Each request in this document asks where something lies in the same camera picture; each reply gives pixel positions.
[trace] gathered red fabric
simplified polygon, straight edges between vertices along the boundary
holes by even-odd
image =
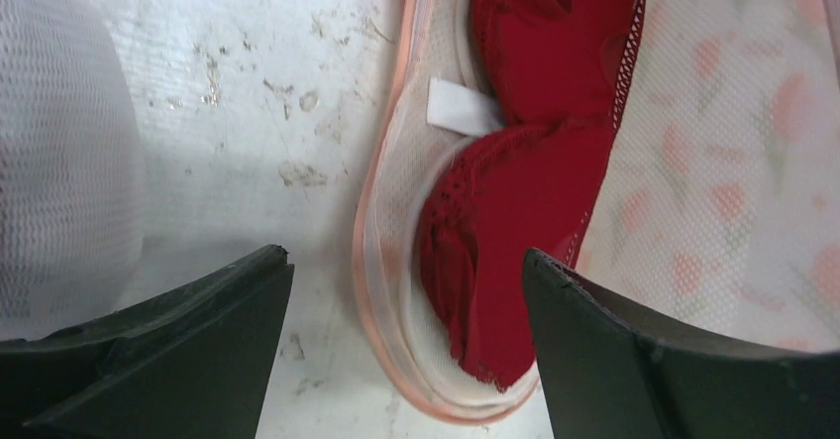
[[[461,367],[500,390],[531,367],[525,251],[567,265],[606,173],[644,0],[472,0],[508,127],[466,148],[419,226],[420,275]]]

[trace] scratched white surface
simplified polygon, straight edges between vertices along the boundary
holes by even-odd
[[[297,265],[259,438],[552,437],[541,393],[489,427],[424,416],[361,332],[350,241],[401,0],[91,1],[126,71],[152,194],[124,303],[266,243]]]

